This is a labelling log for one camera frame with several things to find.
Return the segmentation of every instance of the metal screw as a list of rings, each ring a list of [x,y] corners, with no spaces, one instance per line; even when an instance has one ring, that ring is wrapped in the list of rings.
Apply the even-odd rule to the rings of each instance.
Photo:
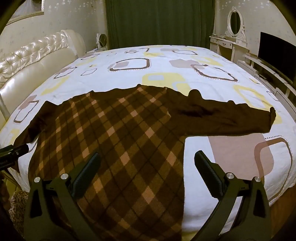
[[[61,175],[61,179],[66,180],[69,177],[67,173]]]
[[[260,177],[255,177],[255,181],[259,183],[259,182],[261,182],[261,178]]]
[[[40,182],[40,177],[36,177],[36,178],[34,179],[34,182],[35,182],[35,183]]]
[[[234,179],[234,175],[231,172],[227,173],[226,176],[228,179]]]

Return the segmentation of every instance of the cream leather headboard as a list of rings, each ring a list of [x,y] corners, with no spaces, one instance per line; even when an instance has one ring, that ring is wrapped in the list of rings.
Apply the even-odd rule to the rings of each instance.
[[[61,30],[0,60],[0,129],[13,111],[45,80],[85,55],[80,34]]]

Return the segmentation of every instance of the television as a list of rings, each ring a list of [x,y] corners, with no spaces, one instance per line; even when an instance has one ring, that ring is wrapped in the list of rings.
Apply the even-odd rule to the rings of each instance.
[[[290,82],[296,81],[296,46],[261,32],[258,59]]]

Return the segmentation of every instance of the white cabinet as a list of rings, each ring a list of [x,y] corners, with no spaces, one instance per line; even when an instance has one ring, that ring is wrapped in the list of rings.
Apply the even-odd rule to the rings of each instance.
[[[237,65],[254,76],[278,99],[288,113],[296,121],[296,90],[274,70],[266,66],[261,60],[245,55],[250,61],[239,60]]]
[[[210,36],[210,50],[234,63],[244,59],[244,55],[249,52],[243,45],[215,36]]]

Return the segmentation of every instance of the brown plaid sweater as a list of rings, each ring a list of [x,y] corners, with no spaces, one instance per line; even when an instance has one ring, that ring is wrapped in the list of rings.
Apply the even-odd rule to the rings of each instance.
[[[266,133],[270,112],[137,85],[45,102],[15,145],[39,135],[29,181],[69,172],[99,148],[101,167],[78,205],[107,240],[181,241],[185,138]]]

